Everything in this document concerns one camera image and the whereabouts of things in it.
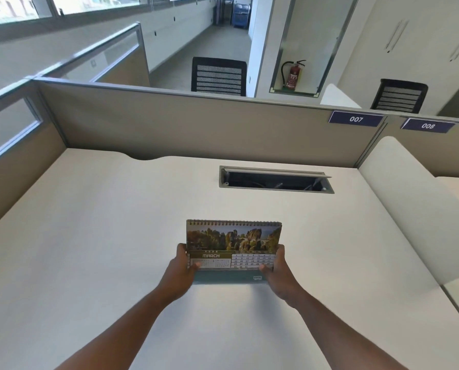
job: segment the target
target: corridor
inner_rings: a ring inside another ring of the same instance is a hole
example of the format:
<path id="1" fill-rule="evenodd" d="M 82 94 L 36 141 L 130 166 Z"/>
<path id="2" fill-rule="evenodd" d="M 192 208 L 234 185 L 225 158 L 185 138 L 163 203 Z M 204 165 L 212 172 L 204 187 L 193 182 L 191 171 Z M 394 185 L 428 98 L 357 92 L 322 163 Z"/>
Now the corridor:
<path id="1" fill-rule="evenodd" d="M 190 91 L 192 58 L 213 57 L 245 61 L 248 64 L 252 41 L 248 30 L 233 26 L 210 26 L 174 56 L 150 73 L 157 88 Z"/>

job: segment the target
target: fire extinguisher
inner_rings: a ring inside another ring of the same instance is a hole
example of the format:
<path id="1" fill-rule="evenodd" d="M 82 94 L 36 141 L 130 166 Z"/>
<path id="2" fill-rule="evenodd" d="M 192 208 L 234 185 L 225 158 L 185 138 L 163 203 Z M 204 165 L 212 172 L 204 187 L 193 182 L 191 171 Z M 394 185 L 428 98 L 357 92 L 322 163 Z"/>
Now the fire extinguisher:
<path id="1" fill-rule="evenodd" d="M 305 65 L 302 63 L 306 60 L 300 60 L 300 61 L 296 61 L 296 62 L 293 62 L 293 61 L 286 61 L 282 64 L 281 66 L 281 75 L 283 77 L 283 86 L 286 88 L 286 89 L 289 89 L 291 91 L 294 91 L 295 88 L 296 88 L 296 84 L 298 82 L 298 77 L 300 76 L 300 66 L 303 66 L 305 67 Z M 288 80 L 284 80 L 284 73 L 283 73 L 283 68 L 285 65 L 287 64 L 293 64 L 294 66 L 292 68 L 290 68 L 290 74 L 288 76 Z"/>

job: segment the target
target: person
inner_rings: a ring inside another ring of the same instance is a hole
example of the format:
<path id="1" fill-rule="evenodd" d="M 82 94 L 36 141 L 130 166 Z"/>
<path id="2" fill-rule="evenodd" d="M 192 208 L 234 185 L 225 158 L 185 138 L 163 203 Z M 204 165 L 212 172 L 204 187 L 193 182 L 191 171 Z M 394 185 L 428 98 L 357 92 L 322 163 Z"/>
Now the person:
<path id="1" fill-rule="evenodd" d="M 186 246 L 178 244 L 159 285 L 57 370 L 127 370 L 156 318 L 188 291 L 199 267 L 187 268 Z M 277 297 L 300 313 L 332 370 L 406 370 L 300 286 L 286 263 L 283 245 L 274 269 L 261 265 L 260 271 Z"/>

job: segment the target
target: black mesh chair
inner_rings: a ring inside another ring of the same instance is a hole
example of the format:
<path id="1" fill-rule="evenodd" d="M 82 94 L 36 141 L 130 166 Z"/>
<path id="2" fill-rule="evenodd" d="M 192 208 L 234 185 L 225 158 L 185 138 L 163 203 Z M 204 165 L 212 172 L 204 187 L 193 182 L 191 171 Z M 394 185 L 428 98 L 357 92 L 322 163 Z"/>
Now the black mesh chair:
<path id="1" fill-rule="evenodd" d="M 426 84 L 382 79 L 371 109 L 418 114 L 427 92 Z"/>
<path id="2" fill-rule="evenodd" d="M 192 92 L 247 95 L 247 63 L 222 58 L 194 57 Z"/>

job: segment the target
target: calendar page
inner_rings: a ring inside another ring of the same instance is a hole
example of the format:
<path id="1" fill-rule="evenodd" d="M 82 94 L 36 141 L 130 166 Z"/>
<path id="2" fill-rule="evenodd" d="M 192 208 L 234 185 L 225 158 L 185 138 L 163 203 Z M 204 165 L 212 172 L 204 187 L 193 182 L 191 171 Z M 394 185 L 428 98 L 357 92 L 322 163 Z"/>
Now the calendar page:
<path id="1" fill-rule="evenodd" d="M 258 270 L 274 267 L 282 224 L 220 220 L 187 221 L 187 267 L 201 270 Z"/>

